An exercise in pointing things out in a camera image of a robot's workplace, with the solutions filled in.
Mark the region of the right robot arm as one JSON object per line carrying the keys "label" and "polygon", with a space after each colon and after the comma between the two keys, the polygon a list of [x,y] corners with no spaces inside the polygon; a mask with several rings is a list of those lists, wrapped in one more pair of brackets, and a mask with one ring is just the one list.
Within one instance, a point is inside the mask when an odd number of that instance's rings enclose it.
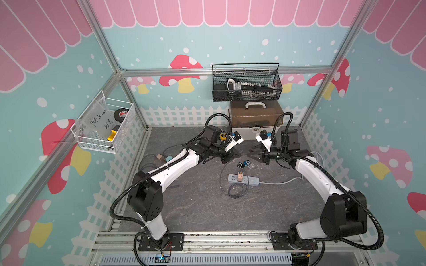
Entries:
{"label": "right robot arm", "polygon": [[[294,223],[289,227],[289,245],[301,248],[308,241],[341,241],[361,250],[381,248],[385,234],[378,219],[367,208],[365,195],[342,185],[317,162],[312,152],[301,149],[298,132],[290,131],[289,125],[281,132],[281,142],[278,144],[277,126],[275,124],[271,132],[262,130],[256,134],[255,139],[259,144],[251,149],[249,156],[266,165],[272,160],[288,163],[316,189],[325,202],[319,218]],[[366,233],[369,221],[377,231],[375,243],[363,245],[348,239],[349,236]]]}

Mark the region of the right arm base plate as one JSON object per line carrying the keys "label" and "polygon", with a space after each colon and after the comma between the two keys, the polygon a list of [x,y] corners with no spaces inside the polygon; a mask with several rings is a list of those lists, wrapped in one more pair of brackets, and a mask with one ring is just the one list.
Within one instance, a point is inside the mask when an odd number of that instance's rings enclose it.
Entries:
{"label": "right arm base plate", "polygon": [[318,250],[315,241],[299,239],[294,233],[270,231],[268,237],[274,250]]}

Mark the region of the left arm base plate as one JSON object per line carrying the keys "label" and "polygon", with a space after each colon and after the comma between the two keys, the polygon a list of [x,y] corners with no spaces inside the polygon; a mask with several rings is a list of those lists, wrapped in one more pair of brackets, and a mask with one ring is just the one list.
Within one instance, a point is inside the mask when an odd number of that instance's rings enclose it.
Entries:
{"label": "left arm base plate", "polygon": [[166,233],[161,239],[155,240],[145,234],[136,241],[138,251],[182,251],[185,235],[183,233]]}

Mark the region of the pink USB charger adapter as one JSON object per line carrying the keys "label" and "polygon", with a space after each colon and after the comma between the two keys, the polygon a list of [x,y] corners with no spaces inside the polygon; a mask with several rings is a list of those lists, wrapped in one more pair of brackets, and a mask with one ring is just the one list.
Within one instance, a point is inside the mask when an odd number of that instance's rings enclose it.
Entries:
{"label": "pink USB charger adapter", "polygon": [[244,180],[244,174],[242,171],[239,171],[237,174],[237,182],[243,182]]}

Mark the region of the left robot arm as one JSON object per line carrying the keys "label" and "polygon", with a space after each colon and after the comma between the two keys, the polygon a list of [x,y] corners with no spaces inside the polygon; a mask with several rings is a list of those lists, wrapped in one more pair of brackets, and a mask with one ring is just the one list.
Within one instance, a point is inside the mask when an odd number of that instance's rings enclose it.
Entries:
{"label": "left robot arm", "polygon": [[[187,170],[219,158],[227,164],[236,154],[233,148],[244,141],[236,131],[228,115],[211,115],[201,133],[183,145],[182,151],[161,167],[145,173],[135,174],[133,183],[112,203],[109,215],[120,221],[134,222],[142,226],[156,249],[165,248],[169,240],[169,229],[162,218],[164,207],[163,192]],[[127,198],[128,205],[138,215],[137,218],[120,216],[115,209],[121,200]]]}

